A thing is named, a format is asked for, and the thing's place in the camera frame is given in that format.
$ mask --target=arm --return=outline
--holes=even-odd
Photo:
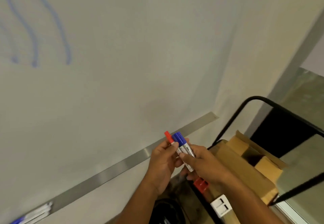
[[[153,150],[147,173],[116,224],[148,224],[157,197],[166,189],[174,168],[182,165],[180,158],[177,159],[178,146],[177,142],[170,146],[164,141]]]
[[[193,180],[197,174],[218,186],[229,200],[241,224],[283,224],[283,222],[257,197],[251,189],[234,176],[205,147],[191,145],[196,158],[181,153],[181,159],[195,169],[190,173],[186,167],[181,174]]]

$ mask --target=blue marker cap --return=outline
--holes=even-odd
[[[175,133],[174,135],[172,135],[172,138],[173,138],[174,141],[176,141],[176,142],[179,143],[179,146],[182,146],[183,145],[183,141],[179,137],[179,134],[178,133]]]
[[[179,139],[182,141],[182,145],[187,143],[186,139],[181,135],[180,132],[177,132],[177,135],[178,135]]]

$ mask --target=red marker cap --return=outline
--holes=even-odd
[[[165,131],[164,134],[165,134],[165,137],[168,139],[168,141],[170,143],[174,142],[174,140],[172,139],[172,136],[170,135],[169,131]]]

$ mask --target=forearm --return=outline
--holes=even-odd
[[[116,224],[148,224],[158,194],[145,179],[118,217]]]
[[[224,178],[222,192],[241,224],[283,224],[250,188],[231,173]]]

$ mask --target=cardboard box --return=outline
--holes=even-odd
[[[265,204],[277,196],[275,183],[287,165],[248,137],[237,131],[229,141],[221,141],[210,151]],[[210,192],[215,198],[219,196],[213,186]]]

